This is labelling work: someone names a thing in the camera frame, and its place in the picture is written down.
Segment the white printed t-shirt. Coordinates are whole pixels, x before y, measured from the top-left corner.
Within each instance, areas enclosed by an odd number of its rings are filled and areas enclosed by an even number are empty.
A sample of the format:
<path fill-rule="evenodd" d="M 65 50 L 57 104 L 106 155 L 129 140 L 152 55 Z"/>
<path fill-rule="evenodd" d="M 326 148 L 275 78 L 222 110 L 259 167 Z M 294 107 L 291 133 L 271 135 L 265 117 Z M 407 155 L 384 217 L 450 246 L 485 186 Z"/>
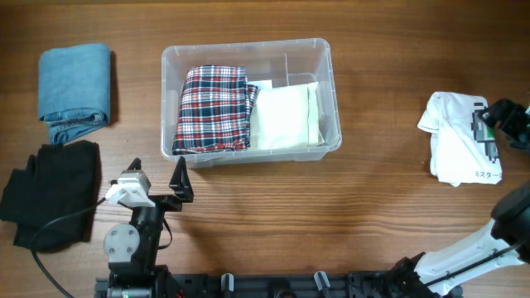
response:
<path fill-rule="evenodd" d="M 442 183 L 496 185 L 503 178 L 493 130 L 479 118 L 481 96 L 435 92 L 417 124 L 431 134 L 430 171 Z"/>

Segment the plaid flannel shirt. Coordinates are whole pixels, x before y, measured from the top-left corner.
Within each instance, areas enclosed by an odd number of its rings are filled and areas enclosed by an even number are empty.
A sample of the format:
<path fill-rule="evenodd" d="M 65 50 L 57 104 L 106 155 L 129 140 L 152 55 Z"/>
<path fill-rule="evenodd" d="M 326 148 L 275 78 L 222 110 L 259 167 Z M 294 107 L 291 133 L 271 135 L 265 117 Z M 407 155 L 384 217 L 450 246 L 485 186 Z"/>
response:
<path fill-rule="evenodd" d="M 242 66 L 201 65 L 186 74 L 172 144 L 175 155 L 250 148 L 259 87 Z"/>

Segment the cream cloth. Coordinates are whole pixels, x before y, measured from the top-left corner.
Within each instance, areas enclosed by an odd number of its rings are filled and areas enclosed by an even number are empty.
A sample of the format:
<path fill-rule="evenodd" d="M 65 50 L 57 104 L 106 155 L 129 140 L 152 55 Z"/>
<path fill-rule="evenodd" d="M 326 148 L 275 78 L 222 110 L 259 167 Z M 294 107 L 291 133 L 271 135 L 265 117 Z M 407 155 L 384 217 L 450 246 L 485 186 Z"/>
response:
<path fill-rule="evenodd" d="M 317 82 L 261 89 L 250 117 L 252 151 L 317 147 L 320 132 Z"/>

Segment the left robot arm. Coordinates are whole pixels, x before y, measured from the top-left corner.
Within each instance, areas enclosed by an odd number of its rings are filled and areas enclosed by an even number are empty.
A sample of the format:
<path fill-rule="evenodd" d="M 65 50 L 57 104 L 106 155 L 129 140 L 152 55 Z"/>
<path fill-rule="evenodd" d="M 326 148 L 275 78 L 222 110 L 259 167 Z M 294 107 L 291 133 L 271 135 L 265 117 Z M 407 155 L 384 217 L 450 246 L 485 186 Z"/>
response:
<path fill-rule="evenodd" d="M 141 169 L 141 160 L 132 164 L 111 182 L 104 198 L 132 210 L 127 224 L 111 228 L 104 239 L 109 270 L 119 277 L 147 278 L 154 274 L 157 253 L 163 249 L 160 237 L 166 225 L 165 214 L 180 212 L 191 203 L 194 193 L 187 174 L 186 159 L 176 163 L 169 182 L 170 195 L 151 195 L 151 182 Z"/>

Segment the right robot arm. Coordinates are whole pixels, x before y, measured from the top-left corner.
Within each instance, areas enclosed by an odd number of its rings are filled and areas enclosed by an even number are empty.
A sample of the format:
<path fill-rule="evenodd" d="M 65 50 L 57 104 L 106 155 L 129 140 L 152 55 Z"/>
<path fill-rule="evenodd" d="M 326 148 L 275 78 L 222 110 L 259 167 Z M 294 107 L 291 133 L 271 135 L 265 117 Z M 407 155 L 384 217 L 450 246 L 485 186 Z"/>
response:
<path fill-rule="evenodd" d="M 507 99 L 435 92 L 417 126 L 431 134 L 431 174 L 454 187 L 496 185 L 503 179 L 493 129 L 528 143 L 529 116 Z M 481 229 L 437 252 L 403 258 L 387 274 L 393 296 L 442 297 L 461 283 L 501 267 L 529 262 L 529 187 L 502 198 Z"/>

